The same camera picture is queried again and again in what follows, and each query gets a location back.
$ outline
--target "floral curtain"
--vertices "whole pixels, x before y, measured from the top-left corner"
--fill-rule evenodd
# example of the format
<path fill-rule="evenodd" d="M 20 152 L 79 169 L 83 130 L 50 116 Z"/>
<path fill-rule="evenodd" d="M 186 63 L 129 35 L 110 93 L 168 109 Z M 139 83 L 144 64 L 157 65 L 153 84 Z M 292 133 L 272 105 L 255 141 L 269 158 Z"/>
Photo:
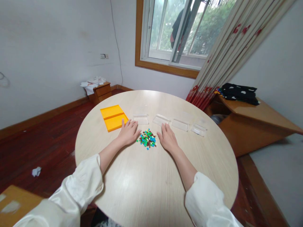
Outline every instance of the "floral curtain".
<path fill-rule="evenodd" d="M 237 0 L 186 100 L 204 110 L 295 0 Z"/>

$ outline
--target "orange tray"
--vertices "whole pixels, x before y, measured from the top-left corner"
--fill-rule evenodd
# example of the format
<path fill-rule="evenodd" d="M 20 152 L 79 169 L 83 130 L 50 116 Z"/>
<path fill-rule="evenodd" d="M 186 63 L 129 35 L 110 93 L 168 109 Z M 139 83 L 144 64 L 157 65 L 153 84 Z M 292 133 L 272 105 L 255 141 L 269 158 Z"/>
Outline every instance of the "orange tray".
<path fill-rule="evenodd" d="M 126 123 L 127 116 L 119 105 L 100 109 L 108 132 L 114 131 L 122 127 L 122 119 Z"/>

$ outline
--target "hand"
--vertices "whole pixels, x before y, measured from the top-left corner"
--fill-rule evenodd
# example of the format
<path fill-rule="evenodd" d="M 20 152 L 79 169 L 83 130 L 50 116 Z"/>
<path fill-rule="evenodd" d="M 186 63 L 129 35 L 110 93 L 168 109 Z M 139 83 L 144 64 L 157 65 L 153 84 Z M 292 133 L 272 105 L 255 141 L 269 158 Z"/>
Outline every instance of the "hand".
<path fill-rule="evenodd" d="M 118 141 L 122 143 L 122 146 L 131 144 L 139 137 L 141 130 L 136 131 L 137 126 L 137 121 L 131 121 L 131 119 L 129 119 L 126 124 L 124 124 L 124 119 L 122 119 L 122 128 L 117 137 Z"/>
<path fill-rule="evenodd" d="M 162 134 L 157 132 L 160 143 L 170 153 L 179 149 L 177 139 L 169 124 L 162 124 Z"/>

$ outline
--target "wooden floor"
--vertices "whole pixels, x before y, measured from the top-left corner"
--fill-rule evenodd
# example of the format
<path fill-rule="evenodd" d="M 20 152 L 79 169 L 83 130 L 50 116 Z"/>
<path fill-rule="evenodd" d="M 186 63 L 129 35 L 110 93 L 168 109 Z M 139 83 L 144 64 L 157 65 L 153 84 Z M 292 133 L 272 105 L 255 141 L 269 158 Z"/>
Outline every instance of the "wooden floor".
<path fill-rule="evenodd" d="M 121 92 L 114 90 L 113 95 Z M 77 132 L 93 107 L 91 103 L 82 104 L 0 141 L 0 192 L 14 184 L 45 198 L 54 193 L 76 168 Z M 32 169 L 38 166 L 42 168 L 41 174 L 33 177 Z M 245 222 L 269 226 L 239 160 L 238 167 L 239 189 L 231 211 L 244 226 Z"/>

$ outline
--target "window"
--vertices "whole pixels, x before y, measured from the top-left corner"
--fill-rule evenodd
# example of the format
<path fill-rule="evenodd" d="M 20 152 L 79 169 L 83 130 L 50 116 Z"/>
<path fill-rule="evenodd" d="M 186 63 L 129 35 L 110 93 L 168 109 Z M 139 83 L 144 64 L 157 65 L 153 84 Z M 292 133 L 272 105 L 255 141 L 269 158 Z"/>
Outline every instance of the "window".
<path fill-rule="evenodd" d="M 235 2 L 137 0 L 136 65 L 196 78 Z"/>

